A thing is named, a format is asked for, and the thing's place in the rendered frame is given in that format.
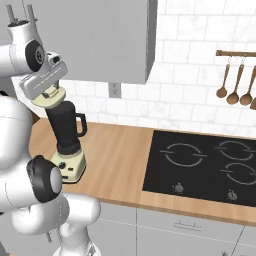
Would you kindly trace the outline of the grey cupboard door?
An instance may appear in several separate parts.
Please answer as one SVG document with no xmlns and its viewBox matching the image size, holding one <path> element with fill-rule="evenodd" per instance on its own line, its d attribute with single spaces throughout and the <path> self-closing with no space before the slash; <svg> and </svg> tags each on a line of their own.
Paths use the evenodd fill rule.
<svg viewBox="0 0 256 256">
<path fill-rule="evenodd" d="M 136 256 L 136 226 L 100 219 L 88 227 L 102 256 Z"/>
<path fill-rule="evenodd" d="M 231 256 L 236 244 L 139 226 L 137 256 Z"/>
</svg>

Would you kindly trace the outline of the narrow grey drawer front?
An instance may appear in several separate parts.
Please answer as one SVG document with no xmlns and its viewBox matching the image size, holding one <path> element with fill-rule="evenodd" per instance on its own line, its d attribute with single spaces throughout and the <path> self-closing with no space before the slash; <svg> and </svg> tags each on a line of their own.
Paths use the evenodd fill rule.
<svg viewBox="0 0 256 256">
<path fill-rule="evenodd" d="M 100 218 L 104 220 L 135 225 L 136 209 L 133 207 L 102 202 Z"/>
</svg>

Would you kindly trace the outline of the cream blender lid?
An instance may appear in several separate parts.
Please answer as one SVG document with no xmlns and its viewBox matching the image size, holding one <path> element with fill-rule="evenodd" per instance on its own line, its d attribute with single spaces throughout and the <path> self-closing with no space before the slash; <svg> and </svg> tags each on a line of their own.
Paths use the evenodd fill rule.
<svg viewBox="0 0 256 256">
<path fill-rule="evenodd" d="M 32 103 L 36 106 L 53 109 L 59 105 L 66 97 L 66 91 L 63 87 L 60 87 L 59 90 L 56 90 L 53 86 L 49 87 L 44 93 L 50 95 L 49 98 L 44 98 L 42 94 L 32 100 Z"/>
</svg>

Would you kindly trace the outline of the wooden hanging rail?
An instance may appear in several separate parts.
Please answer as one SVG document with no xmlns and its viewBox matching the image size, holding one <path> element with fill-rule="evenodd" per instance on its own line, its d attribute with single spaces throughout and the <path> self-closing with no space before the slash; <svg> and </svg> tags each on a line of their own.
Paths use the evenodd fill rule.
<svg viewBox="0 0 256 256">
<path fill-rule="evenodd" d="M 216 56 L 231 56 L 231 57 L 256 57 L 256 52 L 239 52 L 239 51 L 224 51 L 216 50 Z"/>
</svg>

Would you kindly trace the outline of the grey wall socket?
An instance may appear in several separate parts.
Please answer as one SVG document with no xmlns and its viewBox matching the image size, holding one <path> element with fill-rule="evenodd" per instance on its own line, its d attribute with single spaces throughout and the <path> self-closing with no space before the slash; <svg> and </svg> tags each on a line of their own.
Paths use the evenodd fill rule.
<svg viewBox="0 0 256 256">
<path fill-rule="evenodd" d="M 120 83 L 109 83 L 108 90 L 109 90 L 110 98 L 120 98 L 121 97 L 121 84 Z"/>
</svg>

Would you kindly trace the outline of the grey wall cupboard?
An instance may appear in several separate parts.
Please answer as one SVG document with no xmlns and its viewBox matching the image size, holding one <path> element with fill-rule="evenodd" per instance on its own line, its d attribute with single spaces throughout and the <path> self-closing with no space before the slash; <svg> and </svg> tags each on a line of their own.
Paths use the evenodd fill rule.
<svg viewBox="0 0 256 256">
<path fill-rule="evenodd" d="M 67 65 L 66 80 L 147 82 L 158 0 L 0 0 L 0 45 L 11 42 L 7 5 L 18 19 L 32 6 L 44 48 Z"/>
</svg>

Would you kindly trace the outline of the grey cupboard front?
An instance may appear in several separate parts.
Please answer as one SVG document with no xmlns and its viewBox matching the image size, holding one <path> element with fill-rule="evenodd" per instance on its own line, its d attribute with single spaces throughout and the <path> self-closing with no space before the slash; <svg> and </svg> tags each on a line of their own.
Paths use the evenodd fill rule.
<svg viewBox="0 0 256 256">
<path fill-rule="evenodd" d="M 256 227 L 244 227 L 237 250 L 239 256 L 256 256 Z"/>
</svg>

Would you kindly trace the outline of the black hob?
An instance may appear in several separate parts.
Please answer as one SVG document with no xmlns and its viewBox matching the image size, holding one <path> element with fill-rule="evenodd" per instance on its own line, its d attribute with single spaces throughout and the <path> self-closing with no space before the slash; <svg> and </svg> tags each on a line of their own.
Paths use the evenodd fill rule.
<svg viewBox="0 0 256 256">
<path fill-rule="evenodd" d="M 182 193 L 174 190 L 178 183 Z M 256 140 L 156 130 L 143 189 L 256 207 Z"/>
</svg>

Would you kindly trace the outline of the black jar cream base blender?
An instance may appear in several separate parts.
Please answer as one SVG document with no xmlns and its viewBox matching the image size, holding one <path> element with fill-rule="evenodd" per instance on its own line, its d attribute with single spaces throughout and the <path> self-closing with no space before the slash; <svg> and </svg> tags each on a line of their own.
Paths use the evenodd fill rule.
<svg viewBox="0 0 256 256">
<path fill-rule="evenodd" d="M 46 113 L 57 141 L 51 161 L 60 169 L 65 184 L 75 184 L 86 169 L 85 153 L 79 140 L 87 133 L 86 117 L 77 113 L 70 101 L 63 101 Z"/>
</svg>

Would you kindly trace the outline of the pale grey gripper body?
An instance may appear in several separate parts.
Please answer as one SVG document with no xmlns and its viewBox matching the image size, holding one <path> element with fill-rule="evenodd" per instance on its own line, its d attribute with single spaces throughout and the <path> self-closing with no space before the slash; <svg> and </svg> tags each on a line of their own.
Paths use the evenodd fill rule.
<svg viewBox="0 0 256 256">
<path fill-rule="evenodd" d="M 67 66 L 63 61 L 56 63 L 51 70 L 42 74 L 31 74 L 23 78 L 19 86 L 28 99 L 34 100 L 45 92 L 56 81 L 60 80 L 67 73 Z"/>
</svg>

